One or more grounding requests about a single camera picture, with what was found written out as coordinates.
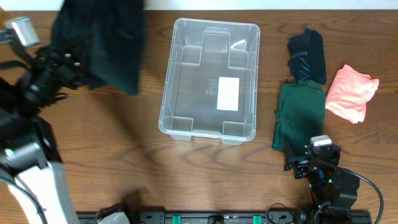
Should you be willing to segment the dark green garment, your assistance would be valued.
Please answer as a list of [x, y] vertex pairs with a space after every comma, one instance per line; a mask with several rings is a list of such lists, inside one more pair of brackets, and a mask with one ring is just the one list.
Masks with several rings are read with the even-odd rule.
[[322, 84], [299, 80], [281, 86], [272, 149], [285, 151], [287, 143], [295, 155], [305, 153], [310, 139], [321, 136], [325, 119], [326, 95]]

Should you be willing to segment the black pants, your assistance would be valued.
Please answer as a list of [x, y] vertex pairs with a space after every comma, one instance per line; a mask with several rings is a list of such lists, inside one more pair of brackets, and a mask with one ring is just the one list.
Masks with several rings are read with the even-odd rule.
[[88, 42], [71, 49], [91, 72], [83, 83], [91, 89], [112, 85], [137, 95], [145, 28], [143, 0], [65, 0], [51, 40], [88, 37]]

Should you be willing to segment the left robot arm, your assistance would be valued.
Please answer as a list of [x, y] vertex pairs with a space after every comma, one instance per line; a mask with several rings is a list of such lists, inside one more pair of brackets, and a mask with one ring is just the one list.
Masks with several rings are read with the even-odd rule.
[[13, 85], [1, 80], [1, 182], [29, 223], [80, 223], [52, 127], [39, 113], [67, 98], [62, 88], [80, 87], [88, 71], [70, 48], [48, 45], [35, 58], [22, 48], [16, 52], [20, 61], [1, 64], [25, 69]]

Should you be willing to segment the salmon pink garment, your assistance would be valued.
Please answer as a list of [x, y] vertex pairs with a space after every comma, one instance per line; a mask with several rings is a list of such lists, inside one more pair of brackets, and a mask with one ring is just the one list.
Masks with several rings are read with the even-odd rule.
[[366, 117], [366, 104], [375, 95], [380, 81], [357, 72], [349, 65], [339, 69], [326, 95], [325, 108], [353, 124]]

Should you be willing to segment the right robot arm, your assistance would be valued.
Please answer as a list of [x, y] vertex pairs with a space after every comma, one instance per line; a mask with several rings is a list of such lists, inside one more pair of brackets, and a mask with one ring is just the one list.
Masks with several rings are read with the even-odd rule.
[[296, 179], [308, 180], [315, 206], [325, 203], [332, 209], [351, 210], [358, 199], [359, 178], [336, 168], [341, 152], [336, 144], [312, 143], [300, 154], [295, 154], [288, 142], [284, 146], [284, 170], [292, 170]]

